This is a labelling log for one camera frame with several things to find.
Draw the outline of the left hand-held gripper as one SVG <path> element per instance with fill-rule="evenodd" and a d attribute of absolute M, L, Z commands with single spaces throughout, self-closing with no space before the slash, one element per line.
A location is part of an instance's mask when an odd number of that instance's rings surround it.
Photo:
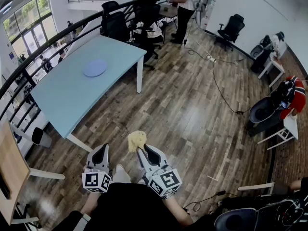
<path fill-rule="evenodd" d="M 92 193 L 106 193 L 112 181 L 109 175 L 109 145 L 98 146 L 87 157 L 82 172 L 83 188 Z"/>

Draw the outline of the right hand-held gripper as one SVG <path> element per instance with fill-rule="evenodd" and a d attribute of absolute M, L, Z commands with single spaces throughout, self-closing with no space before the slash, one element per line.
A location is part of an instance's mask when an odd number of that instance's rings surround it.
<path fill-rule="evenodd" d="M 166 155 L 156 147 L 145 144 L 137 151 L 141 167 L 145 170 L 144 181 L 157 195 L 174 193 L 182 185 L 178 171 L 167 162 Z"/>

